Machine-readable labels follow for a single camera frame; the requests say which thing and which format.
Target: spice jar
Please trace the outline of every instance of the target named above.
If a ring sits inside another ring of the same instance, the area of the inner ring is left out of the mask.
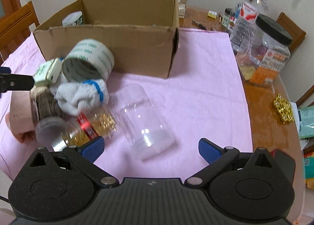
[[[226,10],[225,10],[225,13],[224,13],[224,16],[223,16],[222,22],[221,22],[223,29],[226,29],[228,27],[231,10],[232,10],[231,8],[226,8]]]
[[[107,137],[116,131],[116,122],[104,106],[67,122],[65,130],[52,143],[54,151],[62,151],[70,145],[82,146],[97,136]]]
[[[290,57],[291,35],[273,19],[260,14],[248,31],[236,55],[241,75],[257,85],[269,85]]]

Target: gold ornament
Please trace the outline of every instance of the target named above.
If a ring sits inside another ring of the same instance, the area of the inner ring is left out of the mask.
[[[277,109],[277,112],[279,113],[280,118],[284,124],[286,122],[294,121],[291,105],[281,95],[278,94],[273,104],[274,107]]]

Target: blue rubber band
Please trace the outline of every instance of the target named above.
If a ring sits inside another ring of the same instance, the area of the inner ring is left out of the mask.
[[[90,85],[94,85],[94,86],[96,87],[96,90],[97,90],[98,94],[99,94],[100,102],[103,102],[103,100],[104,100],[104,94],[102,93],[102,91],[101,91],[101,89],[100,89],[100,87],[99,87],[99,85],[98,85],[97,82],[92,81],[92,80],[88,80],[88,81],[85,81],[85,82],[83,82],[83,83],[88,83],[88,84],[90,84]]]

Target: pink tablecloth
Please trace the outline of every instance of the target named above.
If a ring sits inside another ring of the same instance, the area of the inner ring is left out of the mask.
[[[30,36],[3,66],[12,73],[33,74],[44,61]],[[95,164],[117,177],[180,177],[185,180],[207,163],[198,153],[202,137],[221,147],[252,151],[250,119],[236,61],[226,33],[183,29],[179,49],[168,79],[112,73],[110,93],[129,83],[139,83],[170,126],[176,143],[166,152],[138,161],[123,134],[116,134]],[[10,93],[0,100],[0,168],[14,179],[37,142],[20,144],[4,121]]]

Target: canister lid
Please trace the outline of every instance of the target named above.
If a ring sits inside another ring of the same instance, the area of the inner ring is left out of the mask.
[[[51,145],[65,129],[66,122],[59,117],[51,116],[42,119],[35,127],[37,141],[51,150]]]
[[[83,13],[81,11],[77,12],[72,12],[69,15],[67,15],[63,20],[62,20],[62,25],[67,26],[69,24],[73,24],[76,22],[80,17],[82,17]]]
[[[286,46],[291,44],[292,36],[288,31],[266,15],[259,14],[256,18],[256,25],[279,43]]]

